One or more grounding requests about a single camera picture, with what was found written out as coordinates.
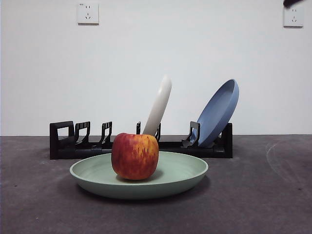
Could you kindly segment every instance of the green plate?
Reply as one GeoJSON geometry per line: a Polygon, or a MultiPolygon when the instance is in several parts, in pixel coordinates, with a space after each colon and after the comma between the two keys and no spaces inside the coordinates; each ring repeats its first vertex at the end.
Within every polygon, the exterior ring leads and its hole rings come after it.
{"type": "Polygon", "coordinates": [[[111,154],[83,159],[70,168],[79,186],[94,194],[119,199],[150,199],[181,193],[194,187],[208,164],[190,155],[159,152],[154,174],[145,180],[126,180],[112,168],[111,154]]]}

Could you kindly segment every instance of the electrical socket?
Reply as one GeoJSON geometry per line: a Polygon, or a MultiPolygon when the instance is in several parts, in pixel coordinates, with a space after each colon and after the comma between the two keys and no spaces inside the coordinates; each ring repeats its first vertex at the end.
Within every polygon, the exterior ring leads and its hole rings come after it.
{"type": "Polygon", "coordinates": [[[77,6],[78,24],[98,24],[98,3],[79,3],[77,6]]]}
{"type": "Polygon", "coordinates": [[[302,6],[284,7],[284,27],[303,27],[303,19],[302,6]]]}

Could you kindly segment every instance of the apple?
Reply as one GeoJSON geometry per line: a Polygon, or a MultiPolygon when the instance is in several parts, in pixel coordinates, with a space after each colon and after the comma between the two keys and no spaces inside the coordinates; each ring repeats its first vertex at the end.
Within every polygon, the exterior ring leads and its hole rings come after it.
{"type": "Polygon", "coordinates": [[[125,179],[150,177],[158,163],[158,143],[154,136],[120,133],[112,147],[112,166],[125,179]]]}

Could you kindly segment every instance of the plastic plate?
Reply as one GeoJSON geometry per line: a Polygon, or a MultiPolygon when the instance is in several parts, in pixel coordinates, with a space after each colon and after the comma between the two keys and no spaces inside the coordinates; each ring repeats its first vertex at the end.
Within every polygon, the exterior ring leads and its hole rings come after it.
{"type": "Polygon", "coordinates": [[[156,100],[143,130],[143,134],[155,136],[168,103],[171,86],[171,80],[167,76],[164,76],[158,90],[156,100]]]}
{"type": "MultiPolygon", "coordinates": [[[[237,105],[239,89],[236,81],[225,82],[210,99],[197,122],[200,123],[199,147],[210,147],[226,127],[237,105]]],[[[195,140],[193,131],[191,141],[195,140]]]]}
{"type": "Polygon", "coordinates": [[[111,154],[83,159],[70,168],[79,186],[94,194],[118,199],[170,196],[194,187],[206,174],[208,164],[190,155],[159,152],[157,169],[146,180],[126,180],[113,170],[111,154]]]}

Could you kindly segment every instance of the black object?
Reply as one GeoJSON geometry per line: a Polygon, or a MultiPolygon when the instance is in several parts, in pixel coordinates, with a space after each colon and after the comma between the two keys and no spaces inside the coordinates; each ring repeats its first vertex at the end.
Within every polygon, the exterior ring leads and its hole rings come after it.
{"type": "Polygon", "coordinates": [[[291,7],[293,4],[295,4],[295,3],[297,3],[297,2],[299,2],[299,1],[302,1],[302,0],[284,0],[284,6],[286,7],[286,8],[289,8],[289,7],[291,7]]]}
{"type": "MultiPolygon", "coordinates": [[[[72,121],[50,123],[50,159],[74,159],[88,158],[100,154],[111,153],[113,142],[111,141],[112,122],[102,124],[102,134],[99,142],[89,142],[90,122],[77,123],[72,121]],[[68,136],[59,139],[58,129],[68,127],[68,136]],[[87,129],[86,136],[79,141],[79,131],[87,129]]],[[[161,125],[157,129],[155,138],[158,141],[160,151],[176,152],[193,155],[196,157],[233,158],[233,133],[232,124],[228,123],[210,148],[198,147],[200,136],[200,124],[190,122],[190,132],[186,139],[181,141],[160,141],[161,125]],[[196,139],[191,142],[192,132],[196,130],[196,139]]],[[[141,122],[136,124],[136,134],[140,134],[141,122]]]]}

